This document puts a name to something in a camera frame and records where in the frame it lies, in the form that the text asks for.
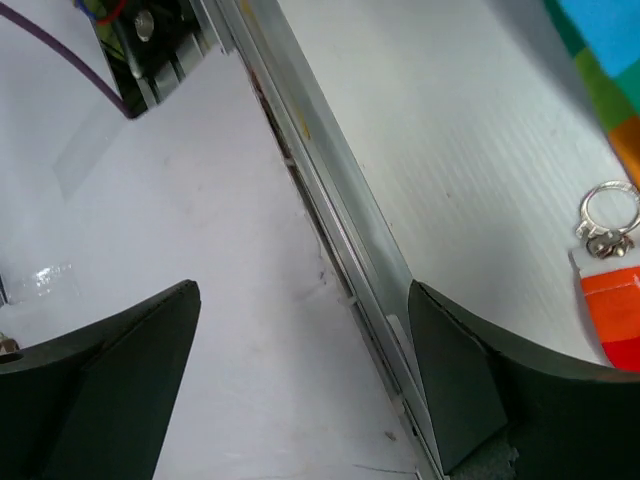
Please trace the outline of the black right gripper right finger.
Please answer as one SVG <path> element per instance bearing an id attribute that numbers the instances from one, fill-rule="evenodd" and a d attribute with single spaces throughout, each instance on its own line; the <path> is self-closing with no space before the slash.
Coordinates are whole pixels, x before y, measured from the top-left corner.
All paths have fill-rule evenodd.
<path id="1" fill-rule="evenodd" d="M 543 347 L 421 282 L 408 310 L 448 477 L 638 477 L 637 374 Z"/>

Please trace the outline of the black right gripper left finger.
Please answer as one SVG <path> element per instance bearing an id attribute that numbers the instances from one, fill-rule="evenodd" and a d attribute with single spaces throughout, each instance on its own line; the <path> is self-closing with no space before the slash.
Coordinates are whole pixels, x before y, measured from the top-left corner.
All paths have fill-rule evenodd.
<path id="1" fill-rule="evenodd" d="M 201 311 L 182 281 L 1 356 L 4 479 L 150 479 Z"/>

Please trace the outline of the rainbow red kids jacket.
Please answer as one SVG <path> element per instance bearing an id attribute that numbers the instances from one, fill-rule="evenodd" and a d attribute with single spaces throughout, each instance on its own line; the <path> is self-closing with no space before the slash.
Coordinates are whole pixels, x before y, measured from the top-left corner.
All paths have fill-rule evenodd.
<path id="1" fill-rule="evenodd" d="M 579 206 L 574 261 L 589 318 L 611 365 L 639 369 L 639 219 L 607 227 L 589 204 L 606 191 L 639 199 L 639 4 L 548 1 L 547 13 L 574 60 L 596 117 L 629 175 L 592 188 Z"/>

